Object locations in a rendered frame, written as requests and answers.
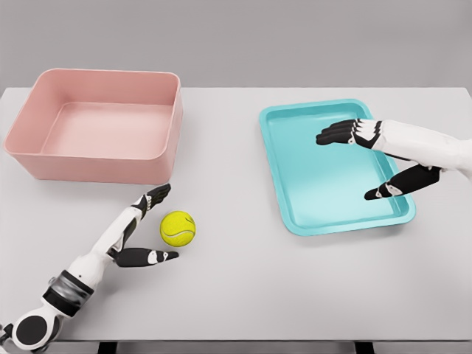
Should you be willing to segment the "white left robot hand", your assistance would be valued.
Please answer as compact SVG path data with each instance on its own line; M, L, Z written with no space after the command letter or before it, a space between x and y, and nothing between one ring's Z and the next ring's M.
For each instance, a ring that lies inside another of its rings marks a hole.
M124 209L100 236L92 251L105 255L121 268L154 266L179 257L177 251L159 251L147 248L126 248L125 244L146 214L169 194L170 184L153 188Z

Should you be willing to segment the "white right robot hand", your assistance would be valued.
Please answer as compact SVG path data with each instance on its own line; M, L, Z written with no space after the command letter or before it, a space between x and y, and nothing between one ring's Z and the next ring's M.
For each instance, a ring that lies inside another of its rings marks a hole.
M441 169L457 165L459 155L455 142L451 137L426 128L393 120L370 119L337 122L316 136L318 145L359 145L417 163L366 192L364 198L367 200L406 195L437 183Z

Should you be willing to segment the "yellow tennis ball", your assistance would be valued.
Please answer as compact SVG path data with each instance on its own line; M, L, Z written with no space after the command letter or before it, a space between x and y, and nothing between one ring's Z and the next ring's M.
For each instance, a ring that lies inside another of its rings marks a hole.
M187 212L173 211L163 217L159 232L166 244L182 247L192 242L196 233L196 225L192 216Z

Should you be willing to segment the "blue plastic tray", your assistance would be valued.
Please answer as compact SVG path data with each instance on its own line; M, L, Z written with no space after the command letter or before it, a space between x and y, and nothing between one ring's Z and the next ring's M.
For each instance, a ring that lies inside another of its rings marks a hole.
M260 129L285 227L314 236L408 223L416 215L411 196L367 201L371 190L398 173L385 154L357 145L320 146L316 135L346 119L372 119L355 99L265 108Z

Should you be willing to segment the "pink plastic basket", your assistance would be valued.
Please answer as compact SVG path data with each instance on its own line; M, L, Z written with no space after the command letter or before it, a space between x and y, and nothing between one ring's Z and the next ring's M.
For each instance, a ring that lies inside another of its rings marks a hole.
M41 180L165 184L182 118L172 72L50 69L35 81L4 149Z

